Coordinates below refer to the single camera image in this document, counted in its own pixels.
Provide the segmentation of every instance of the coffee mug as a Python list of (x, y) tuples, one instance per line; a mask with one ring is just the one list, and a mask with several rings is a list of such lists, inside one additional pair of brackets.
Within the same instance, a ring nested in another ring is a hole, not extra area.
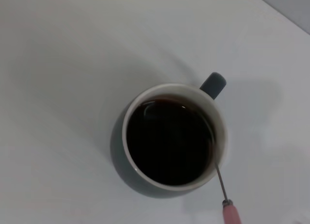
[(213, 150), (215, 151), (213, 157), (216, 156), (217, 163), (221, 166), (226, 152), (227, 131), (222, 115), (220, 114), (214, 99), (222, 91), (225, 85), (226, 81), (220, 74), (212, 73), (201, 88), (184, 84), (161, 84), (149, 88), (138, 95), (125, 111), (124, 117), (121, 117), (123, 118), (123, 125), (121, 129), (122, 149), (117, 151), (111, 148), (112, 159), (115, 159), (115, 156), (113, 157), (113, 154), (115, 155), (115, 153), (117, 153), (118, 156), (123, 154), (123, 157), (121, 157), (121, 164), (123, 165), (122, 168), (119, 166), (119, 161), (116, 162), (116, 160), (113, 160), (113, 162), (114, 165), (117, 163), (115, 167), (124, 181), (138, 192), (146, 194), (145, 189), (151, 192), (157, 190), (157, 193), (158, 191), (188, 192), (202, 186), (213, 178), (217, 172), (214, 163), (210, 163), (198, 178), (187, 184), (172, 186), (162, 184), (151, 179), (141, 171), (130, 155), (127, 142), (127, 128), (132, 114), (145, 101), (159, 96), (177, 97), (180, 99), (180, 102), (182, 102), (182, 100), (186, 100), (187, 102), (198, 107), (201, 112), (208, 117), (208, 124), (212, 128), (213, 133), (212, 145)]

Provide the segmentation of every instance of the liquid surface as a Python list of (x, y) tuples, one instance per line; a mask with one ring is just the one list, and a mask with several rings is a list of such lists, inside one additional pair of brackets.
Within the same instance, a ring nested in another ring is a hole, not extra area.
[(132, 114), (130, 155), (149, 178), (165, 185), (197, 179), (209, 165), (211, 132), (198, 111), (174, 100), (151, 100)]

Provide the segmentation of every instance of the pink spoon handle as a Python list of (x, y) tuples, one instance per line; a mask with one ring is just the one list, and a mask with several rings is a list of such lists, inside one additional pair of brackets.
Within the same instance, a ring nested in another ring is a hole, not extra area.
[(241, 224), (238, 211), (234, 205), (228, 205), (224, 207), (223, 217), (225, 224)]

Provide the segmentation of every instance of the white mug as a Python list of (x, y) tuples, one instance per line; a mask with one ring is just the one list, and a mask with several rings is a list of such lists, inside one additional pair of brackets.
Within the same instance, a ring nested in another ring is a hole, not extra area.
[(222, 115), (220, 114), (220, 111), (216, 106), (214, 99), (221, 92), (225, 85), (226, 81), (220, 74), (212, 73), (210, 77), (206, 80), (206, 82), (201, 86), (201, 88), (184, 84), (161, 84), (147, 89), (132, 101), (125, 113), (123, 120), (122, 145), (126, 160), (130, 164), (129, 167), (132, 167), (138, 177), (142, 178), (142, 181), (144, 181), (144, 183), (149, 184), (152, 187), (157, 187), (164, 191), (190, 191), (207, 183), (212, 177), (216, 175), (217, 172), (214, 163), (211, 163), (204, 170), (200, 177), (188, 184), (178, 186), (161, 184), (149, 178), (135, 164), (129, 153), (127, 145), (128, 122), (136, 108), (145, 101), (159, 96), (174, 96), (180, 99), (181, 102), (186, 100), (187, 102), (190, 102), (200, 108), (203, 114), (208, 117), (208, 124), (212, 128), (212, 132), (214, 135), (213, 147), (215, 151), (215, 154), (213, 155), (216, 156), (217, 163), (219, 164), (219, 166), (221, 166), (226, 152), (227, 131)]

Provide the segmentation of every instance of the black coffee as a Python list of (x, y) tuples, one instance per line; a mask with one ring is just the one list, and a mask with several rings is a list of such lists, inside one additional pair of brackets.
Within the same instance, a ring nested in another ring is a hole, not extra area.
[(166, 185), (187, 184), (204, 172), (212, 157), (211, 138), (197, 109), (168, 99), (141, 104), (127, 128), (135, 164), (149, 178)]

